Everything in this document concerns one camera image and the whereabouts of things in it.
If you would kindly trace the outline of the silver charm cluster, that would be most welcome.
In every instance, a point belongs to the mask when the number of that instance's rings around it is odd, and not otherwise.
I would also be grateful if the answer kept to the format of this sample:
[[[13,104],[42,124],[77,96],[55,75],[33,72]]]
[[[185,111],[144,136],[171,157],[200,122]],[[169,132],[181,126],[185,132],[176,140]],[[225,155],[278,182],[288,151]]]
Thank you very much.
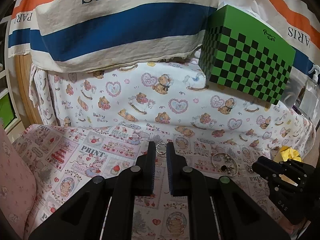
[[[233,158],[230,155],[225,154],[225,162],[226,163],[230,163],[232,160],[233,160]]]

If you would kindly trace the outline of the box with yellow cloth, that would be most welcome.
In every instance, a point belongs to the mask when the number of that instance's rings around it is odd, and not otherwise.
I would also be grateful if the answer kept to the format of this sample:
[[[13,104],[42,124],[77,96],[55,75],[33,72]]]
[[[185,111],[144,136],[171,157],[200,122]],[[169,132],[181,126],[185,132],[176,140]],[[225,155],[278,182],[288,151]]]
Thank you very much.
[[[276,163],[279,163],[281,161],[288,161],[289,159],[302,162],[302,158],[299,152],[289,146],[282,146],[276,153],[276,156],[273,158]]]

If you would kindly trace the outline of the black stone earring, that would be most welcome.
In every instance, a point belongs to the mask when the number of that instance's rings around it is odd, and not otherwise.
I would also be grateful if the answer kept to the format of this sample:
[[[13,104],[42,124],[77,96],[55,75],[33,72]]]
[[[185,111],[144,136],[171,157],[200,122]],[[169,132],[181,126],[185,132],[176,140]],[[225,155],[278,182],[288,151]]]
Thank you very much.
[[[221,170],[222,172],[228,172],[228,166],[227,166],[227,165],[222,165],[221,168],[220,168],[220,170]]]

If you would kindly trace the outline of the clear spray bottle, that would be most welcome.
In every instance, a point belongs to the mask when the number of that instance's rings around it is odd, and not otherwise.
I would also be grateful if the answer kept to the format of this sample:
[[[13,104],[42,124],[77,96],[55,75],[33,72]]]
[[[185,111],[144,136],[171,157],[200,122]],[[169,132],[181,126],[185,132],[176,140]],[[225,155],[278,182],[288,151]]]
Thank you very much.
[[[314,64],[311,70],[308,72],[312,74],[312,78],[308,78],[305,84],[305,90],[302,96],[302,100],[299,109],[304,113],[312,122],[316,114],[316,108],[319,102],[319,65]]]

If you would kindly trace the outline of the teddy bear print cloth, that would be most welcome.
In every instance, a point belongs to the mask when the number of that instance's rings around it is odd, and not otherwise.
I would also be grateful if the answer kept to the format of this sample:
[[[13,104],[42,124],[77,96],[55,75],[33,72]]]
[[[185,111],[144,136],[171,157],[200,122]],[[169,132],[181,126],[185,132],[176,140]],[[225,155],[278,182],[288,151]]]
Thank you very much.
[[[244,145],[289,146],[301,155],[315,142],[311,121],[287,108],[208,82],[195,62],[147,62],[91,73],[32,66],[29,96],[47,125],[127,125]]]

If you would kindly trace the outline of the translucent plastic cup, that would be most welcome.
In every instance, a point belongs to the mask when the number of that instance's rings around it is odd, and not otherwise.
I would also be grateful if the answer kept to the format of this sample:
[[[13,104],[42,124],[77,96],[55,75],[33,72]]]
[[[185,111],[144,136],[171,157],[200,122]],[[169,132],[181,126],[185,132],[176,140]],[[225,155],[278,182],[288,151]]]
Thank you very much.
[[[295,77],[290,77],[281,96],[281,102],[287,107],[292,108],[298,99],[300,91],[304,87],[304,81]]]

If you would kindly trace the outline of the pink floral pillow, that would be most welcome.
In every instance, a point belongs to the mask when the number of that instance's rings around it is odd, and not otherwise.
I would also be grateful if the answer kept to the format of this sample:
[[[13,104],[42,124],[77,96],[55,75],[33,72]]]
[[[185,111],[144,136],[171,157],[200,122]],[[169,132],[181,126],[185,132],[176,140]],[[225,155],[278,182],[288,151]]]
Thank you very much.
[[[1,128],[1,211],[20,238],[36,195],[35,177]]]

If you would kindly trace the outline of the green black checkered tissue box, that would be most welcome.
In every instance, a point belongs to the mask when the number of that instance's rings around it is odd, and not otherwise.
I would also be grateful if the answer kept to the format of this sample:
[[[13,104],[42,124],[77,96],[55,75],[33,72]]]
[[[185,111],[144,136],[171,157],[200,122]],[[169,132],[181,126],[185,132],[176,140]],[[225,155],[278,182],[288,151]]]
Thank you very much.
[[[276,105],[289,80],[295,53],[263,22],[225,5],[208,19],[199,66],[210,82]]]

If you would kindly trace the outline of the wooden shelf unit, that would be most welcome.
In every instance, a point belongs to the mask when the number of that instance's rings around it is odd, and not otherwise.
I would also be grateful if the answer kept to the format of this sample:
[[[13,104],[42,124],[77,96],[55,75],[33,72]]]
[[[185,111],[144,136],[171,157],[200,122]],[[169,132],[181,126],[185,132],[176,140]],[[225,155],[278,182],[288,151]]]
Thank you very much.
[[[8,57],[10,20],[10,15],[1,20],[1,122],[7,134],[21,122],[10,81],[14,70],[14,59]]]

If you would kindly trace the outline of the striped Paris blanket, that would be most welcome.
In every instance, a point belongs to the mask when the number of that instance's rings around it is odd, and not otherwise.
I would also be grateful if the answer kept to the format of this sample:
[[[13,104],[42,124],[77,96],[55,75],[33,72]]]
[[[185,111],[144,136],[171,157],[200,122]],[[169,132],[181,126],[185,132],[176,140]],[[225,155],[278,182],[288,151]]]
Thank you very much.
[[[319,63],[319,17],[307,0],[16,0],[8,55],[71,73],[186,57],[202,44],[207,18],[224,5],[266,23]]]

